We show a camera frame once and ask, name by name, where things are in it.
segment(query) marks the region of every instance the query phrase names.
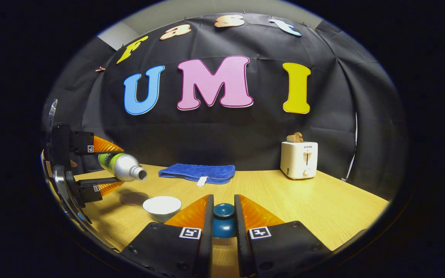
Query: toaster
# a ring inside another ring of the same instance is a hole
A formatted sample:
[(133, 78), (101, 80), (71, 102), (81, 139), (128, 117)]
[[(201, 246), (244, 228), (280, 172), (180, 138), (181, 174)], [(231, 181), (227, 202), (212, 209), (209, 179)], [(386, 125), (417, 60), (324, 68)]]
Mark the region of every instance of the toaster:
[(282, 142), (281, 170), (294, 180), (313, 178), (317, 173), (318, 144)]

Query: wooden table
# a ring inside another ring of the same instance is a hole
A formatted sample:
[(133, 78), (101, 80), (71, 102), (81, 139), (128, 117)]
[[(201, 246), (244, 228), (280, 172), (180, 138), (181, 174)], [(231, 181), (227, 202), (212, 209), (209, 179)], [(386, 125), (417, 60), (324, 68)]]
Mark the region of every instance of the wooden table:
[[(284, 222), (299, 220), (330, 250), (334, 250), (357, 232), (369, 227), (388, 205), (388, 201), (337, 178), (317, 171), (314, 178), (292, 180), (281, 170), (237, 171), (229, 183), (196, 186), (195, 181), (160, 178), (165, 167), (143, 165), (145, 181), (124, 183), (99, 202), (87, 203), (83, 211), (94, 228), (115, 247), (123, 250), (143, 229), (155, 221), (142, 206), (128, 206), (119, 197), (142, 192), (145, 198), (172, 196), (182, 201), (182, 209), (197, 199), (214, 194), (214, 204), (233, 204), (242, 194), (257, 202)], [(106, 178), (106, 171), (75, 176), (76, 180)], [(212, 277), (237, 278), (236, 237), (212, 241)]]

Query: blue towel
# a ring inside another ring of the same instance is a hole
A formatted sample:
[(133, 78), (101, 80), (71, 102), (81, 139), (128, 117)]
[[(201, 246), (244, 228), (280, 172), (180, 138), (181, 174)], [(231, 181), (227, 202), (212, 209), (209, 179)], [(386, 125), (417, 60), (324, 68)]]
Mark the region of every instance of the blue towel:
[(207, 176), (207, 183), (222, 185), (229, 183), (235, 172), (234, 165), (206, 166), (177, 163), (159, 171), (159, 176), (163, 178), (184, 178), (189, 181), (198, 181), (201, 176)]

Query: yellow letter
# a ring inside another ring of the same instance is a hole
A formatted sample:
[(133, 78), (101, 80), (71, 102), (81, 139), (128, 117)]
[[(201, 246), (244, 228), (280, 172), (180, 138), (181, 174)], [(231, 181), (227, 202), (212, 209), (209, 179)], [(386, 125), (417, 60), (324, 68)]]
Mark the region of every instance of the yellow letter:
[(242, 16), (234, 14), (234, 15), (223, 15), (218, 17), (217, 22), (214, 23), (216, 27), (231, 27), (231, 26), (240, 26), (245, 23), (242, 21)]
[(184, 35), (190, 31), (190, 24), (183, 24), (167, 30), (165, 34), (161, 36), (161, 39), (169, 39), (170, 37)]
[(116, 62), (117, 64), (119, 64), (121, 61), (123, 61), (124, 59), (128, 58), (130, 56), (130, 53), (132, 51), (134, 51), (136, 48), (138, 48), (138, 46), (140, 45), (141, 42), (143, 42), (144, 40), (146, 40), (148, 37), (145, 36), (141, 39), (139, 39), (138, 41), (130, 44), (129, 46), (127, 46), (127, 49), (125, 50), (125, 53), (123, 53), (123, 55), (121, 56), (121, 58), (118, 60), (118, 62)]
[(311, 71), (295, 63), (284, 63), (283, 69), (289, 76), (289, 93), (288, 100), (283, 104), (284, 111), (307, 114), (310, 111), (310, 105), (307, 104), (307, 77)]

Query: pink letter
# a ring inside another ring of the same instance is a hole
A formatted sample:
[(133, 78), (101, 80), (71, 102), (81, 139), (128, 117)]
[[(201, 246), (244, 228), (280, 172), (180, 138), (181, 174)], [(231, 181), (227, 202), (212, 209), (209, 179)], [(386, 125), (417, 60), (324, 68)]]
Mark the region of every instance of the pink letter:
[(180, 63), (178, 69), (183, 72), (183, 92), (178, 109), (192, 110), (200, 106), (200, 101), (195, 97), (195, 86), (208, 106), (214, 105), (217, 93), (223, 85), (224, 95), (219, 101), (222, 106), (251, 106), (253, 98), (248, 95), (245, 74), (245, 67), (249, 62), (250, 59), (245, 56), (228, 56), (215, 74), (199, 59)]

